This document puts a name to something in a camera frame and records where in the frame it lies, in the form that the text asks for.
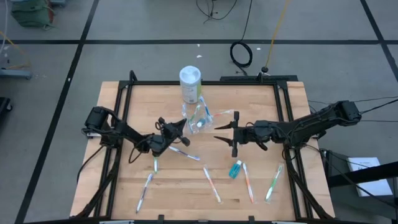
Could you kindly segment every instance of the wire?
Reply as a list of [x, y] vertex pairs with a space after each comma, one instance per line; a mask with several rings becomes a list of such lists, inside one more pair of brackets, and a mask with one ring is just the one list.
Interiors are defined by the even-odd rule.
[[131, 149], [130, 156], [129, 156], [129, 163], [132, 164], [134, 161], [138, 159], [139, 156], [141, 156], [142, 152], [139, 152], [138, 156], [136, 156], [133, 160], [131, 160], [132, 153], [136, 148], [138, 148], [139, 145], [141, 145], [143, 142], [147, 141], [150, 137], [152, 137], [153, 134], [148, 135], [148, 137], [144, 138], [143, 140], [139, 141], [137, 144], [134, 145], [134, 147]]
[[308, 100], [308, 102], [311, 102], [311, 103], [321, 103], [321, 104], [324, 104], [324, 105], [330, 105], [331, 103], [325, 103], [325, 102], [322, 102], [322, 101], [315, 101], [315, 100]]
[[398, 122], [398, 121], [384, 121], [384, 120], [361, 120], [361, 122], [363, 122], [363, 121], [367, 121], [367, 122], [385, 122], [385, 123], [395, 123], [395, 122]]
[[356, 163], [356, 162], [351, 162], [351, 161], [348, 161], [348, 160], [346, 160], [346, 159], [343, 159], [343, 158], [341, 158], [340, 156], [336, 156], [334, 153], [331, 153], [331, 155], [332, 156], [334, 156], [334, 157], [336, 157], [337, 159], [339, 159], [339, 160], [341, 160], [341, 161], [345, 161], [345, 162], [348, 162], [348, 163], [350, 163], [350, 164], [355, 164], [355, 165], [358, 165], [358, 166], [363, 166], [363, 167], [366, 167], [366, 168], [370, 168], [370, 167], [368, 167], [368, 166], [365, 166], [365, 165], [362, 165], [362, 164], [358, 164], [358, 163]]
[[280, 25], [284, 19], [285, 12], [286, 12], [286, 9], [287, 9], [287, 6], [289, 5], [289, 3], [290, 3], [290, 0], [286, 0], [284, 9], [282, 10], [282, 13], [280, 14], [278, 23], [276, 25], [274, 35], [272, 35], [271, 46], [269, 47], [268, 56], [267, 56], [266, 68], [268, 68], [268, 63], [269, 63], [269, 59], [271, 58], [272, 48], [274, 47], [274, 41], [275, 41], [276, 35], [279, 31]]
[[[4, 33], [7, 34], [7, 26], [8, 26], [8, 3], [7, 3], [7, 0], [4, 0], [4, 2], [6, 3], [6, 19], [5, 19], [5, 22], [4, 22]], [[6, 35], [3, 35], [2, 44], [1, 44], [1, 47], [0, 47], [0, 55], [1, 55], [1, 52], [2, 52], [2, 50], [3, 50], [3, 48], [4, 48], [4, 44], [6, 44]]]
[[30, 58], [29, 58], [29, 56], [28, 56], [22, 49], [20, 49], [20, 48], [18, 47], [18, 45], [14, 44], [14, 43], [13, 43], [5, 34], [3, 34], [1, 31], [0, 31], [0, 35], [2, 35], [12, 46], [14, 46], [17, 50], [19, 50], [19, 52], [20, 52], [23, 56], [25, 56], [26, 59], [27, 59], [27, 63], [26, 63], [26, 64], [23, 64], [23, 65], [15, 65], [15, 66], [8, 67], [8, 68], [6, 68], [6, 69], [30, 67], [30, 66], [31, 66], [31, 63], [30, 63]]
[[[233, 62], [233, 63], [243, 72], [243, 74], [246, 75], [246, 76], [248, 75], [248, 73], [247, 73], [245, 70], [243, 70], [243, 68], [248, 68], [248, 67], [251, 65], [251, 63], [252, 63], [252, 61], [253, 61], [253, 52], [252, 52], [252, 50], [250, 49], [250, 47], [249, 47], [247, 44], [245, 44], [244, 42], [242, 42], [242, 41], [243, 41], [243, 39], [244, 39], [244, 35], [246, 34], [246, 29], [248, 28], [248, 22], [249, 22], [249, 18], [250, 18], [250, 12], [251, 12], [251, 5], [252, 5], [252, 2], [253, 2], [253, 0], [250, 0], [250, 6], [249, 6], [248, 17], [246, 18], [246, 24], [245, 24], [245, 26], [244, 26], [244, 31], [243, 31], [242, 38], [241, 38], [241, 40], [239, 40], [239, 41], [237, 41], [237, 42], [233, 42], [232, 45], [231, 45], [231, 47], [229, 48], [229, 56], [231, 57], [232, 62]], [[236, 45], [242, 45], [242, 46], [246, 49], [246, 51], [248, 52], [248, 54], [249, 54], [249, 61], [248, 61], [247, 63], [239, 63], [239, 62], [235, 59], [234, 53], [233, 53], [233, 49], [234, 49], [234, 47], [235, 47]]]
[[306, 146], [309, 146], [309, 147], [311, 147], [311, 148], [313, 148], [313, 149], [316, 149], [316, 150], [319, 152], [319, 154], [321, 155], [321, 157], [325, 159], [325, 162], [326, 162], [327, 164], [331, 165], [337, 172], [339, 172], [339, 173], [341, 174], [341, 176], [342, 176], [344, 179], [346, 179], [347, 182], [349, 182], [351, 185], [353, 185], [353, 186], [355, 186], [356, 188], [358, 188], [358, 189], [362, 190], [363, 192], [367, 193], [370, 197], [372, 197], [372, 198], [374, 198], [374, 199], [376, 199], [376, 200], [378, 200], [378, 201], [380, 201], [380, 202], [382, 202], [382, 203], [385, 203], [386, 205], [389, 205], [389, 206], [391, 206], [391, 207], [393, 207], [393, 208], [395, 208], [395, 209], [398, 208], [397, 205], [394, 205], [393, 203], [390, 203], [390, 202], [387, 202], [387, 201], [385, 201], [385, 200], [383, 200], [383, 199], [380, 199], [379, 197], [374, 196], [373, 194], [369, 193], [367, 190], [365, 190], [365, 189], [363, 189], [362, 187], [360, 187], [360, 186], [358, 186], [357, 184], [355, 184], [350, 178], [348, 178], [344, 173], [342, 173], [342, 171], [340, 171], [340, 170], [337, 169], [332, 163], [330, 163], [330, 162], [328, 161], [328, 159], [322, 154], [322, 152], [321, 152], [319, 149], [317, 149], [316, 147], [311, 146], [311, 145], [309, 145], [309, 144], [306, 144]]
[[[275, 128], [277, 128], [279, 131], [281, 131], [281, 133], [285, 136], [286, 140], [288, 141], [288, 144], [291, 145], [292, 140], [289, 139], [288, 134], [286, 134], [286, 132], [282, 128], [278, 127], [278, 126], [275, 126]], [[283, 158], [283, 160], [285, 160], [287, 162], [292, 162], [297, 157], [297, 150], [300, 150], [300, 149], [297, 149], [296, 147], [295, 148], [291, 148], [291, 149], [293, 149], [295, 154], [290, 159], [286, 159], [286, 157], [284, 156], [285, 155], [284, 151], [287, 150], [286, 153], [290, 153], [290, 149], [288, 147], [286, 147], [284, 150], [282, 150], [282, 158]]]
[[99, 147], [99, 149], [97, 149], [97, 151], [95, 151], [95, 152], [83, 163], [83, 165], [81, 165], [79, 171], [77, 172], [76, 183], [79, 182], [79, 176], [80, 176], [80, 173], [81, 173], [81, 171], [83, 170], [83, 168], [87, 165], [87, 163], [88, 163], [90, 160], [92, 160], [92, 158], [95, 157], [95, 155], [97, 155], [97, 154], [100, 152], [100, 150], [101, 150], [102, 148], [104, 148], [104, 146]]
[[311, 109], [313, 109], [315, 112], [317, 112], [316, 111], [316, 109], [313, 107], [313, 106], [311, 106], [311, 105], [308, 105]]
[[[373, 101], [373, 100], [383, 100], [383, 99], [395, 99], [398, 98], [398, 96], [385, 96], [385, 97], [379, 97], [379, 98], [371, 98], [371, 99], [365, 99], [365, 100], [356, 100], [353, 101], [354, 103], [359, 103], [359, 102], [366, 102], [366, 101]], [[312, 102], [312, 103], [321, 103], [324, 105], [330, 105], [331, 103], [325, 103], [322, 101], [315, 101], [315, 100], [309, 100], [308, 102]]]
[[388, 102], [388, 103], [384, 103], [383, 105], [380, 105], [380, 106], [375, 106], [375, 107], [373, 107], [373, 108], [371, 108], [371, 109], [368, 109], [368, 110], [366, 110], [366, 111], [362, 111], [361, 114], [365, 114], [365, 113], [370, 112], [370, 111], [372, 111], [372, 110], [376, 110], [376, 109], [378, 109], [378, 108], [381, 108], [381, 107], [383, 107], [383, 106], [389, 105], [389, 104], [394, 103], [394, 102], [396, 102], [396, 101], [398, 101], [398, 99], [392, 100], [392, 101], [390, 101], [390, 102]]
[[214, 17], [213, 17], [214, 1], [215, 1], [215, 0], [211, 0], [211, 3], [212, 3], [213, 6], [211, 7], [210, 13], [207, 14], [207, 13], [203, 12], [203, 10], [199, 7], [199, 5], [198, 5], [198, 0], [197, 0], [197, 8], [201, 11], [201, 13], [203, 13], [205, 16], [207, 16], [207, 18], [208, 18], [207, 20], [209, 20], [209, 19], [214, 19], [214, 20], [222, 20], [222, 19], [225, 19], [225, 17], [228, 16], [228, 14], [232, 11], [232, 9], [234, 9], [234, 7], [235, 7], [235, 5], [236, 5], [236, 3], [237, 3], [238, 0], [235, 0], [235, 2], [234, 2], [234, 4], [232, 5], [231, 9], [225, 14], [225, 16], [223, 16], [223, 17], [221, 17], [221, 18], [214, 18]]
[[[254, 132], [254, 128], [261, 128], [261, 127], [265, 127], [265, 126], [255, 126], [252, 122], [247, 122], [247, 123], [246, 123], [246, 127], [252, 127], [252, 128], [250, 129], [250, 131], [253, 131], [253, 132]], [[290, 140], [289, 140], [289, 138], [288, 138], [286, 132], [285, 132], [283, 129], [281, 129], [280, 127], [278, 127], [278, 126], [274, 126], [274, 127], [275, 127], [276, 129], [278, 129], [279, 131], [281, 131], [281, 133], [285, 136], [286, 140], [288, 141], [288, 143], [289, 143], [289, 145], [290, 145]], [[256, 137], [256, 139], [257, 139], [256, 142], [262, 142], [262, 139], [261, 139], [261, 138]], [[290, 160], [288, 160], [288, 159], [286, 159], [286, 157], [284, 156], [284, 151], [285, 151], [285, 149], [282, 150], [282, 158], [283, 158], [285, 161], [291, 162], [291, 161], [293, 161], [293, 160], [297, 157], [297, 152], [295, 151], [294, 157], [292, 157], [292, 158], [290, 158]]]
[[354, 102], [358, 103], [358, 102], [365, 102], [365, 101], [372, 101], [372, 100], [394, 99], [394, 98], [398, 98], [398, 96], [387, 96], [387, 97], [373, 98], [373, 99], [367, 99], [367, 100], [357, 100]]

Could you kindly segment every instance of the black cable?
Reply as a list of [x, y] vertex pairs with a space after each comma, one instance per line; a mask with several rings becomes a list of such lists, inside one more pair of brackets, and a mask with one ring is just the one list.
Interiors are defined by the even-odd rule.
[[210, 18], [210, 8], [209, 8], [209, 2], [207, 1], [207, 0], [205, 0], [206, 1], [206, 5], [207, 5], [207, 20], [205, 20], [204, 22], [203, 22], [203, 24], [205, 24], [207, 21], [209, 21], [211, 18]]
[[104, 146], [99, 147], [99, 149], [97, 149], [97, 151], [95, 151], [95, 152], [83, 163], [83, 165], [81, 165], [79, 171], [77, 172], [76, 183], [79, 182], [80, 172], [81, 172], [81, 171], [83, 170], [83, 168], [87, 165], [87, 163], [88, 163], [92, 158], [94, 158], [95, 155], [97, 155], [97, 154], [100, 152], [100, 150], [101, 150], [102, 148], [104, 148]]
[[331, 104], [331, 103], [325, 103], [325, 102], [322, 102], [322, 101], [315, 101], [315, 100], [308, 100], [308, 102], [321, 103], [321, 104], [324, 104], [324, 105], [330, 105]]
[[214, 14], [214, 12], [213, 12], [213, 10], [214, 10], [214, 1], [215, 0], [211, 0], [211, 3], [212, 3], [212, 7], [211, 7], [211, 11], [210, 11], [210, 13], [209, 14], [206, 14], [205, 12], [203, 12], [203, 10], [199, 7], [199, 5], [198, 5], [198, 0], [197, 0], [197, 8], [201, 11], [201, 13], [203, 13], [205, 16], [207, 16], [207, 18], [210, 18], [210, 19], [214, 19], [214, 20], [222, 20], [222, 19], [225, 19], [225, 17], [227, 17], [228, 16], [228, 14], [232, 11], [232, 9], [234, 9], [234, 7], [235, 7], [235, 5], [236, 5], [236, 3], [237, 3], [237, 1], [238, 0], [235, 0], [235, 2], [234, 2], [234, 4], [232, 5], [232, 7], [231, 7], [231, 9], [225, 14], [225, 16], [223, 16], [223, 17], [221, 17], [221, 18], [214, 18], [213, 17], [213, 14]]
[[139, 141], [137, 144], [134, 145], [134, 147], [131, 149], [130, 156], [129, 156], [129, 163], [132, 164], [135, 162], [139, 156], [141, 156], [142, 152], [139, 152], [138, 156], [136, 156], [133, 160], [131, 160], [132, 153], [136, 148], [138, 148], [139, 145], [141, 145], [143, 142], [147, 141], [150, 137], [152, 137], [153, 134], [148, 135], [148, 137], [144, 138], [143, 140]]
[[315, 112], [317, 112], [314, 107], [312, 107], [311, 105], [308, 105], [308, 106], [310, 107], [310, 109], [313, 109]]
[[[229, 48], [229, 56], [231, 57], [232, 62], [243, 72], [244, 75], [248, 75], [248, 73], [243, 70], [243, 68], [248, 68], [252, 61], [253, 61], [253, 52], [251, 51], [250, 47], [245, 44], [244, 42], [242, 42], [242, 40], [244, 39], [244, 35], [246, 34], [246, 29], [248, 28], [248, 22], [249, 22], [249, 17], [250, 17], [250, 12], [251, 12], [251, 5], [252, 5], [253, 0], [250, 0], [250, 6], [249, 6], [249, 12], [248, 12], [248, 17], [246, 18], [246, 25], [244, 26], [244, 31], [243, 31], [243, 35], [241, 40], [237, 41], [237, 42], [233, 42], [231, 47]], [[246, 51], [249, 53], [249, 61], [247, 63], [239, 63], [238, 61], [236, 61], [234, 54], [233, 54], [233, 49], [236, 45], [242, 45]]]
[[367, 100], [356, 100], [354, 102], [357, 103], [357, 102], [365, 102], [365, 101], [372, 101], [372, 100], [382, 100], [382, 99], [394, 99], [394, 98], [398, 98], [398, 96], [387, 96], [387, 97], [373, 98], [373, 99], [367, 99]]
[[[367, 101], [374, 101], [374, 100], [383, 100], [383, 99], [395, 99], [398, 98], [398, 96], [385, 96], [385, 97], [379, 97], [379, 98], [370, 98], [370, 99], [365, 99], [365, 100], [356, 100], [353, 101], [354, 103], [359, 103], [359, 102], [367, 102]], [[316, 101], [316, 100], [309, 100], [308, 102], [312, 102], [312, 103], [321, 103], [324, 105], [330, 105], [331, 103], [325, 103], [322, 101]]]
[[380, 199], [379, 197], [374, 196], [373, 194], [371, 194], [371, 193], [368, 192], [367, 190], [365, 190], [365, 189], [363, 189], [362, 187], [360, 187], [360, 186], [358, 186], [357, 184], [355, 184], [350, 178], [348, 178], [344, 173], [342, 173], [342, 171], [340, 171], [340, 170], [337, 169], [332, 163], [330, 163], [330, 162], [328, 161], [328, 159], [322, 154], [322, 152], [321, 152], [319, 149], [317, 149], [316, 147], [311, 146], [311, 145], [309, 145], [309, 144], [306, 144], [306, 146], [309, 146], [309, 147], [311, 147], [311, 148], [313, 148], [313, 149], [316, 149], [316, 150], [319, 152], [319, 154], [321, 155], [321, 158], [324, 158], [324, 159], [325, 159], [325, 162], [326, 162], [327, 164], [331, 165], [335, 170], [337, 170], [337, 172], [339, 172], [339, 173], [341, 174], [341, 176], [342, 176], [344, 179], [346, 179], [347, 182], [349, 182], [351, 185], [353, 185], [353, 186], [355, 186], [356, 188], [358, 188], [359, 190], [362, 190], [363, 192], [367, 193], [370, 197], [372, 197], [372, 198], [374, 198], [374, 199], [376, 199], [376, 200], [378, 200], [378, 201], [380, 201], [380, 202], [382, 202], [382, 203], [385, 203], [386, 205], [391, 206], [392, 208], [395, 208], [395, 209], [398, 208], [397, 205], [394, 205], [394, 204], [392, 204], [392, 203], [390, 203], [390, 202], [387, 202], [387, 201], [385, 201], [385, 200], [383, 200], [383, 199]]
[[351, 161], [348, 161], [348, 160], [346, 160], [346, 159], [343, 159], [343, 158], [341, 158], [340, 156], [336, 156], [334, 153], [331, 153], [331, 155], [332, 156], [334, 156], [334, 157], [336, 157], [337, 159], [339, 159], [339, 160], [341, 160], [341, 161], [345, 161], [345, 162], [348, 162], [348, 163], [350, 163], [350, 164], [355, 164], [355, 165], [358, 165], [358, 166], [363, 166], [363, 167], [366, 167], [366, 168], [370, 168], [370, 167], [368, 167], [368, 166], [365, 166], [365, 165], [362, 165], [362, 164], [358, 164], [358, 163], [356, 163], [356, 162], [351, 162]]
[[367, 121], [367, 122], [385, 122], [385, 123], [389, 123], [389, 122], [398, 122], [398, 121], [384, 121], [384, 120], [361, 120], [361, 122], [363, 121]]
[[373, 107], [373, 108], [371, 108], [371, 109], [368, 109], [368, 110], [366, 110], [366, 111], [362, 111], [361, 114], [365, 114], [365, 113], [367, 113], [367, 112], [370, 112], [370, 111], [372, 111], [372, 110], [376, 110], [376, 109], [378, 109], [378, 108], [381, 108], [381, 107], [383, 107], [383, 106], [389, 105], [389, 104], [391, 104], [391, 103], [395, 103], [396, 101], [398, 101], [398, 99], [392, 100], [392, 101], [390, 101], [390, 102], [388, 102], [388, 103], [384, 103], [384, 104], [382, 104], [382, 105], [380, 105], [380, 106], [375, 106], [375, 107]]
[[251, 126], [254, 126], [253, 122], [247, 122], [246, 125], [245, 125], [245, 127], [247, 127], [249, 124], [250, 124]]
[[[292, 141], [291, 141], [291, 139], [289, 139], [288, 134], [286, 134], [285, 131], [284, 131], [283, 129], [281, 129], [280, 127], [278, 127], [278, 126], [275, 126], [275, 127], [276, 127], [279, 131], [282, 132], [282, 134], [285, 136], [285, 138], [286, 138], [288, 144], [291, 145], [291, 142], [292, 142]], [[297, 148], [291, 148], [291, 149], [293, 149], [293, 151], [294, 151], [294, 156], [291, 157], [289, 160], [286, 159], [286, 157], [285, 157], [285, 154], [284, 154], [285, 149], [282, 150], [282, 158], [283, 158], [283, 160], [285, 160], [285, 161], [287, 161], [287, 162], [292, 162], [292, 161], [297, 157], [297, 154], [298, 154], [298, 153], [297, 153], [297, 150], [300, 150], [300, 149], [297, 149]], [[290, 153], [290, 149], [289, 149], [289, 148], [286, 147], [286, 150], [287, 150], [286, 153]]]

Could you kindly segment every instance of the white lid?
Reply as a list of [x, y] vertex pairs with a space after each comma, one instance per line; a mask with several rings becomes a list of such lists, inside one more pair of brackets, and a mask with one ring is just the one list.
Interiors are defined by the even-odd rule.
[[181, 69], [180, 80], [186, 84], [194, 84], [200, 80], [200, 71], [198, 68], [188, 65]]

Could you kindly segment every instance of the yellow cable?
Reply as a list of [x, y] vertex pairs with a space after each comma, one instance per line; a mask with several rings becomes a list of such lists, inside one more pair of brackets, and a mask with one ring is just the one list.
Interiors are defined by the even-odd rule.
[[20, 49], [20, 48], [18, 47], [18, 45], [14, 44], [14, 43], [13, 43], [5, 34], [3, 34], [1, 31], [0, 31], [0, 34], [1, 34], [12, 46], [14, 46], [17, 50], [19, 50], [19, 52], [20, 52], [23, 56], [25, 56], [26, 59], [27, 59], [27, 64], [23, 64], [23, 65], [14, 65], [14, 66], [8, 67], [8, 68], [6, 68], [6, 69], [30, 67], [30, 66], [31, 66], [31, 63], [30, 63], [29, 56], [28, 56], [22, 49]]
[[275, 28], [275, 31], [274, 31], [274, 35], [272, 35], [271, 46], [269, 47], [269, 52], [268, 52], [268, 57], [267, 57], [267, 62], [266, 62], [266, 68], [268, 68], [267, 66], [268, 66], [269, 59], [271, 57], [271, 52], [272, 52], [272, 48], [274, 46], [274, 41], [275, 41], [275, 38], [276, 38], [276, 34], [278, 33], [280, 24], [282, 23], [282, 20], [284, 19], [285, 12], [286, 12], [286, 9], [287, 9], [287, 6], [289, 5], [289, 3], [290, 3], [290, 0], [286, 0], [285, 6], [284, 6], [284, 10], [282, 10], [282, 13], [280, 14], [280, 17], [279, 17], [279, 20], [278, 20], [278, 24], [276, 25], [276, 28]]

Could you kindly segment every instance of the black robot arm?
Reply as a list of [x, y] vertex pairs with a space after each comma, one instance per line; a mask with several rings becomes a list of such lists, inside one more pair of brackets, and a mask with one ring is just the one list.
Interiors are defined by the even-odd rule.
[[215, 136], [215, 138], [225, 141], [231, 146], [232, 156], [238, 155], [237, 145], [255, 142], [261, 149], [267, 150], [264, 144], [267, 141], [275, 143], [285, 143], [289, 148], [301, 147], [308, 142], [311, 136], [316, 134], [324, 135], [326, 129], [336, 125], [351, 126], [361, 120], [361, 113], [358, 111], [354, 102], [339, 101], [333, 103], [322, 110], [295, 119], [291, 122], [275, 121], [255, 121], [252, 125], [239, 127], [239, 112], [234, 112], [234, 121], [226, 126], [216, 129], [233, 128], [233, 139]]
[[[108, 124], [108, 117], [112, 117], [112, 127]], [[154, 156], [160, 156], [177, 138], [185, 146], [190, 145], [189, 139], [183, 137], [182, 130], [186, 119], [177, 123], [166, 123], [163, 118], [159, 118], [155, 123], [160, 134], [142, 135], [131, 128], [127, 122], [119, 119], [116, 114], [102, 106], [95, 106], [87, 117], [85, 128], [82, 132], [98, 133], [101, 135], [102, 146], [117, 147], [121, 138], [131, 141], [135, 148], [141, 153], [148, 153], [150, 149]]]

